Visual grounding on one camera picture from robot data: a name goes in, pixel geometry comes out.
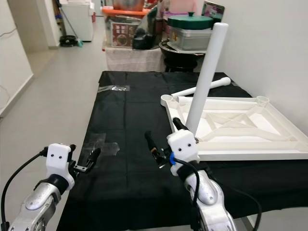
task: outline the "table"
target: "table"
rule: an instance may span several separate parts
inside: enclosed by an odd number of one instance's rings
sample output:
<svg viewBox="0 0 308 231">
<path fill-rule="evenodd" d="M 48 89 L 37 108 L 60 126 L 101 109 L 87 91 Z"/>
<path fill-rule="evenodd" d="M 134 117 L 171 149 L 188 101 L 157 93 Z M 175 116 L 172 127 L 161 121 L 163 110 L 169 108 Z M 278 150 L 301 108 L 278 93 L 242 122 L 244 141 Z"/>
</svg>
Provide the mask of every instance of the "table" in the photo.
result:
<svg viewBox="0 0 308 231">
<path fill-rule="evenodd" d="M 214 80 L 225 77 L 216 73 Z M 152 131 L 166 147 L 170 124 L 160 96 L 194 87 L 198 73 L 103 72 L 100 86 L 130 91 L 97 94 L 78 164 L 93 138 L 117 142 L 116 155 L 101 155 L 87 176 L 80 176 L 65 205 L 58 231 L 120 231 L 189 224 L 190 196 L 168 167 L 159 169 L 144 133 Z M 238 86 L 211 89 L 212 97 L 250 97 Z M 308 206 L 308 161 L 208 162 L 218 179 L 256 197 L 263 211 Z M 234 218 L 257 213 L 249 199 L 224 189 L 225 207 Z"/>
<path fill-rule="evenodd" d="M 163 71 L 164 58 L 160 48 L 136 51 L 132 48 L 117 48 L 106 46 L 103 42 L 103 51 L 106 52 L 109 71 Z"/>
</svg>

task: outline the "cord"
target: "cord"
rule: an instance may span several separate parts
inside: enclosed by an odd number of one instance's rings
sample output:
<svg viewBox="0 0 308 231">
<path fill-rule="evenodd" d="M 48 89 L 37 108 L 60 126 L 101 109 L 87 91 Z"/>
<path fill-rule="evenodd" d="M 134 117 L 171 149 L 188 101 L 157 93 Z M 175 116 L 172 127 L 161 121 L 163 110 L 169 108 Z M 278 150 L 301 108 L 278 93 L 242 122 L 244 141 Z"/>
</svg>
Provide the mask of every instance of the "cord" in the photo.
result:
<svg viewBox="0 0 308 231">
<path fill-rule="evenodd" d="M 5 105 L 8 103 L 8 101 L 10 100 L 10 94 L 9 94 L 9 92 L 8 92 L 8 90 L 5 88 L 5 87 L 3 87 L 2 85 L 0 85 L 0 88 L 1 89 L 3 89 L 5 92 L 6 92 L 6 94 L 7 94 L 7 96 L 8 96 L 8 99 L 6 100 L 6 103 L 5 103 Z"/>
<path fill-rule="evenodd" d="M 28 164 L 30 164 L 32 161 L 34 161 L 36 158 L 38 158 L 39 156 L 44 156 L 47 153 L 47 148 L 44 148 L 43 151 L 39 152 L 39 154 L 36 154 L 34 157 L 32 157 L 31 159 L 29 159 L 27 162 L 25 162 L 23 165 L 21 165 L 14 173 L 13 175 L 11 175 L 11 177 L 9 178 L 9 180 L 6 182 L 4 188 L 3 188 L 3 192 L 2 192 L 2 196 L 1 196 L 1 219 L 2 219 L 2 224 L 1 224 L 1 229 L 2 231 L 6 231 L 8 230 L 9 227 L 9 223 L 6 221 L 5 218 L 5 195 L 6 192 L 9 188 L 10 183 L 12 182 L 12 180 L 14 179 L 14 177 L 16 177 L 16 175 L 24 168 L 26 167 Z"/>
<path fill-rule="evenodd" d="M 227 189 L 229 189 L 231 191 L 234 191 L 234 192 L 236 192 L 238 194 L 246 196 L 246 197 L 248 197 L 249 199 L 253 200 L 256 203 L 256 205 L 258 207 L 258 215 L 257 215 L 257 219 L 256 219 L 256 222 L 255 222 L 255 226 L 253 228 L 253 231 L 257 231 L 258 228 L 259 228 L 259 225 L 260 225 L 261 217 L 262 217 L 262 206 L 259 203 L 259 201 L 256 198 L 254 198 L 252 195 L 250 195 L 250 194 L 248 194 L 246 192 L 243 192 L 241 190 L 238 190 L 236 188 L 233 188 L 231 186 L 228 186 L 228 185 L 225 185 L 224 183 L 222 183 L 220 180 L 218 180 L 216 177 L 213 176 L 213 172 L 212 172 L 212 170 L 210 169 L 210 167 L 207 164 L 206 164 L 206 167 L 205 167 L 205 171 L 208 174 L 208 176 L 213 181 L 215 181 L 216 183 L 220 184 L 221 186 L 223 186 L 223 187 L 225 187 L 225 188 L 227 188 Z"/>
<path fill-rule="evenodd" d="M 194 207 L 197 207 L 197 199 L 198 199 L 198 192 L 199 192 L 199 185 L 200 185 L 200 177 L 199 177 L 197 169 L 193 165 L 191 165 L 190 163 L 187 163 L 187 162 L 185 162 L 183 160 L 179 160 L 177 158 L 173 158 L 173 160 L 175 162 L 179 163 L 179 164 L 186 165 L 187 167 L 190 167 L 193 170 L 194 174 L 196 175 L 197 183 L 196 183 L 196 188 L 195 188 L 195 191 L 194 191 L 192 205 Z"/>
<path fill-rule="evenodd" d="M 15 30 L 17 30 L 17 27 L 15 27 L 13 30 L 11 30 L 11 31 L 9 31 L 9 32 L 2 33 L 2 34 L 0 35 L 0 38 L 1 38 L 3 35 L 8 35 L 8 34 L 14 32 Z"/>
</svg>

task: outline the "floor mop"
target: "floor mop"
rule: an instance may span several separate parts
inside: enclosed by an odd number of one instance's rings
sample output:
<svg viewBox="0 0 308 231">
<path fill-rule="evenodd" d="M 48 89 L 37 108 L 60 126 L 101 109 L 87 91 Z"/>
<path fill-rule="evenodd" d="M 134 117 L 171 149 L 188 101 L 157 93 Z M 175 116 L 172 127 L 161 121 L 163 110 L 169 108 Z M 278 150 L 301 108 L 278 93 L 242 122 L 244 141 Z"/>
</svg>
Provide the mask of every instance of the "floor mop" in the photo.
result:
<svg viewBox="0 0 308 231">
<path fill-rule="evenodd" d="M 74 35 L 75 35 L 75 37 L 76 37 L 77 45 L 78 45 L 79 47 L 82 47 L 82 46 L 83 46 L 83 41 L 81 41 L 81 39 L 78 38 L 78 36 L 77 36 L 75 30 L 73 29 L 73 27 L 72 27 L 71 23 L 69 22 L 69 20 L 68 20 L 66 14 L 65 14 L 65 12 L 64 12 L 63 9 L 62 9 L 61 3 L 59 2 L 59 0 L 56 0 L 56 3 L 57 3 L 58 8 L 61 10 L 61 12 L 63 13 L 64 17 L 66 18 L 66 20 L 67 20 L 69 26 L 70 26 L 71 29 L 72 29 L 72 31 L 73 31 L 73 33 L 74 33 Z"/>
</svg>

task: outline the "blue cable clip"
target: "blue cable clip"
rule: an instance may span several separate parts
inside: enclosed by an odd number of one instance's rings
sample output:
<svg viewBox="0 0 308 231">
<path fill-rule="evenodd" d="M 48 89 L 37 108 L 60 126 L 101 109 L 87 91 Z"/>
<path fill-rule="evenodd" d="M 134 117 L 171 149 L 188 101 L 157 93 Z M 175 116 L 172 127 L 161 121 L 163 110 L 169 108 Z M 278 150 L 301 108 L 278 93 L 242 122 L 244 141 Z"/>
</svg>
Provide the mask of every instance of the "blue cable clip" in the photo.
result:
<svg viewBox="0 0 308 231">
<path fill-rule="evenodd" d="M 172 152 L 171 154 L 170 154 L 170 158 L 169 158 L 169 160 L 170 160 L 170 163 L 172 164 L 172 165 L 175 165 L 176 163 L 175 163 L 175 161 L 174 161 L 174 153 Z"/>
</svg>

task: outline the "black cable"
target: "black cable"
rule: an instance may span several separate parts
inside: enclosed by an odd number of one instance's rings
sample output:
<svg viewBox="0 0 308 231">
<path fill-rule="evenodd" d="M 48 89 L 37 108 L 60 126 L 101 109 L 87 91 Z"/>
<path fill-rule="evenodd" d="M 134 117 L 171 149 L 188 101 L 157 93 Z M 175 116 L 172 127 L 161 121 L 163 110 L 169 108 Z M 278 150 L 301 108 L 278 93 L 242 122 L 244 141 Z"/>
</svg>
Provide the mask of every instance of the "black cable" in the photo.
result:
<svg viewBox="0 0 308 231">
<path fill-rule="evenodd" d="M 187 167 L 190 167 L 193 170 L 194 174 L 196 175 L 197 183 L 196 183 L 196 188 L 194 190 L 194 196 L 193 196 L 193 200 L 192 200 L 193 201 L 192 205 L 194 207 L 197 207 L 197 199 L 198 199 L 198 192 L 199 192 L 199 185 L 200 185 L 200 177 L 199 177 L 197 169 L 193 165 L 191 165 L 190 163 L 187 163 L 187 162 L 185 162 L 183 160 L 179 160 L 177 158 L 173 158 L 173 160 L 175 162 L 179 163 L 179 164 L 186 165 Z"/>
<path fill-rule="evenodd" d="M 9 32 L 2 33 L 2 34 L 0 35 L 0 38 L 1 38 L 3 35 L 8 35 L 8 34 L 14 32 L 16 29 L 17 29 L 17 28 L 15 27 L 13 30 L 11 30 L 11 31 L 9 31 Z"/>
<path fill-rule="evenodd" d="M 236 188 L 233 188 L 231 186 L 228 186 L 228 185 L 225 185 L 224 183 L 222 183 L 220 180 L 218 180 L 216 177 L 213 176 L 213 172 L 211 171 L 211 169 L 210 169 L 210 167 L 208 165 L 206 165 L 205 171 L 207 172 L 208 176 L 213 181 L 215 181 L 216 183 L 220 184 L 221 186 L 223 186 L 223 187 L 225 187 L 225 188 L 227 188 L 227 189 L 229 189 L 231 191 L 234 191 L 234 192 L 236 192 L 238 194 L 246 196 L 246 197 L 248 197 L 249 199 L 253 200 L 256 203 L 256 205 L 258 207 L 258 215 L 257 215 L 257 219 L 256 219 L 256 222 L 255 222 L 255 226 L 253 228 L 253 231 L 257 231 L 258 228 L 259 228 L 259 225 L 260 225 L 261 217 L 262 217 L 262 206 L 260 205 L 259 201 L 256 198 L 254 198 L 252 195 L 250 195 L 250 194 L 248 194 L 246 192 L 243 192 L 241 190 L 238 190 Z"/>
<path fill-rule="evenodd" d="M 11 175 L 11 177 L 9 178 L 9 180 L 6 182 L 4 188 L 3 188 L 3 192 L 2 192 L 2 196 L 1 196 L 1 219 L 2 219 L 2 224 L 6 223 L 6 218 L 5 218 L 5 194 L 6 191 L 9 188 L 10 183 L 12 182 L 12 180 L 14 179 L 14 177 L 24 168 L 26 167 L 28 164 L 30 164 L 32 161 L 34 161 L 36 158 L 38 158 L 39 156 L 43 155 L 43 151 L 40 152 L 39 154 L 36 154 L 34 157 L 32 157 L 31 159 L 29 159 L 27 162 L 25 162 L 23 165 L 21 165 L 14 173 L 13 175 Z"/>
</svg>

